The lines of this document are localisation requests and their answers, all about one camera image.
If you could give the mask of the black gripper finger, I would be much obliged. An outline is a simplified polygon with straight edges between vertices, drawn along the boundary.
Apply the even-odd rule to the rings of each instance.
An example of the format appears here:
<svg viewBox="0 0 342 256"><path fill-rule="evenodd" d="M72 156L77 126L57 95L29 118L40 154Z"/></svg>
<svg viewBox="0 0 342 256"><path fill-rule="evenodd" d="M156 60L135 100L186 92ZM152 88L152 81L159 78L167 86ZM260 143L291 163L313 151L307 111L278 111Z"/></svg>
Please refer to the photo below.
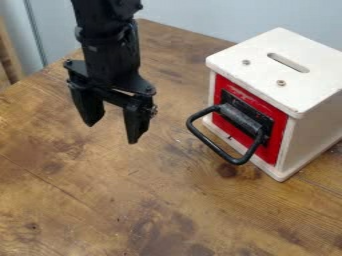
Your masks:
<svg viewBox="0 0 342 256"><path fill-rule="evenodd" d="M150 121L158 113L158 106L151 97L132 97L123 109L127 139L130 144L139 141L148 131Z"/></svg>
<svg viewBox="0 0 342 256"><path fill-rule="evenodd" d="M92 127L105 114L103 99L96 92L68 84L72 101L81 120L88 127Z"/></svg>

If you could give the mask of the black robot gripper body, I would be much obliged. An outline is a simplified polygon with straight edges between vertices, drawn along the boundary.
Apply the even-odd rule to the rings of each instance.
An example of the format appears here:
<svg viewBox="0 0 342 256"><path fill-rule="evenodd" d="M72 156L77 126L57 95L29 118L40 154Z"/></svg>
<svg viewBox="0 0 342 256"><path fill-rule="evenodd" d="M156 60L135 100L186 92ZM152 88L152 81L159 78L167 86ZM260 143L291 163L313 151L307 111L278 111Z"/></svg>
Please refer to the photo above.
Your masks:
<svg viewBox="0 0 342 256"><path fill-rule="evenodd" d="M155 86L142 77L138 24L126 21L77 21L75 37L83 60L68 60L68 84L89 89L104 101L124 108L132 97L151 97Z"/></svg>

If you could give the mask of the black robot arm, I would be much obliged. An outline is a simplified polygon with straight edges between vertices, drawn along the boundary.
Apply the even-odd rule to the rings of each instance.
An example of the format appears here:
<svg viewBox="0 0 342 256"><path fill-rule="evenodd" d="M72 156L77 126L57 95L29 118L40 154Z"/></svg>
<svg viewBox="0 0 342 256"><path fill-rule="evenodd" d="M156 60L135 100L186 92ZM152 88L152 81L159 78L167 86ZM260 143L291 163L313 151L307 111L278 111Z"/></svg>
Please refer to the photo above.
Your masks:
<svg viewBox="0 0 342 256"><path fill-rule="evenodd" d="M127 140L139 141L156 114L155 86L140 76L140 47L134 15L142 0L71 0L75 37L84 58L68 59L68 87L83 122L92 126L105 114L104 104L123 109Z"/></svg>

